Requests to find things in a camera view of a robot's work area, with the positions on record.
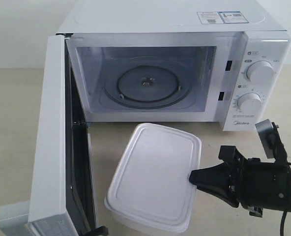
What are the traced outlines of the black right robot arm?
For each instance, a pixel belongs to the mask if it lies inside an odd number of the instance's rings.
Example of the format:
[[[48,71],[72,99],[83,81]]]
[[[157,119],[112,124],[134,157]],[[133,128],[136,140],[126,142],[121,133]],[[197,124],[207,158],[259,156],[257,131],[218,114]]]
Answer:
[[[264,209],[291,212],[290,163],[247,159],[235,146],[221,146],[219,159],[219,165],[193,170],[189,182],[251,216],[262,217]]]

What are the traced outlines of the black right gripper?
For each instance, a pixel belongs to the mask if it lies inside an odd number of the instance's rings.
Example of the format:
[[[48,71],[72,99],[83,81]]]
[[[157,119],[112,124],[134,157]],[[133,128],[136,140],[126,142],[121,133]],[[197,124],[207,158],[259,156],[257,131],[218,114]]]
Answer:
[[[189,182],[234,208],[291,211],[291,168],[285,151],[274,154],[273,163],[261,162],[246,159],[235,146],[221,146],[223,164],[193,170]]]

